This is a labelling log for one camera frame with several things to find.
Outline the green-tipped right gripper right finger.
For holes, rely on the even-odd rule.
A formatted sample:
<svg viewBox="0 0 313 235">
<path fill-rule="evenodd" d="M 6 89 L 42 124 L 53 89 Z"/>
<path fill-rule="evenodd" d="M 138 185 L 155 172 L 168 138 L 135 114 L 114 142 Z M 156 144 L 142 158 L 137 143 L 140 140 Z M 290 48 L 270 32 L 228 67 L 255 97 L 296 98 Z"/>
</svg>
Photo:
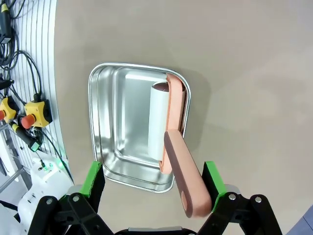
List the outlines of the green-tipped right gripper right finger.
<svg viewBox="0 0 313 235">
<path fill-rule="evenodd" d="M 282 231 L 268 199 L 256 194 L 249 199 L 228 191 L 213 161 L 205 162 L 202 179 L 212 199 L 212 211 L 197 232 L 221 235 L 229 223 L 239 224 L 245 235 L 281 235 Z"/>
</svg>

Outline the green-tipped right gripper left finger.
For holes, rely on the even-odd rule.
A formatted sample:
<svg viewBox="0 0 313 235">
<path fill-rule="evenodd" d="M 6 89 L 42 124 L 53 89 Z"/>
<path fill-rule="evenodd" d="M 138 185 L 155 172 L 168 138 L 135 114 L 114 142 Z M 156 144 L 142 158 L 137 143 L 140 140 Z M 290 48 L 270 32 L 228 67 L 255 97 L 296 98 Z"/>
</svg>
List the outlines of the green-tipped right gripper left finger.
<svg viewBox="0 0 313 235">
<path fill-rule="evenodd" d="M 112 235 L 98 215 L 105 186 L 102 163 L 94 161 L 78 192 L 42 197 L 31 221 L 29 235 Z"/>
</svg>

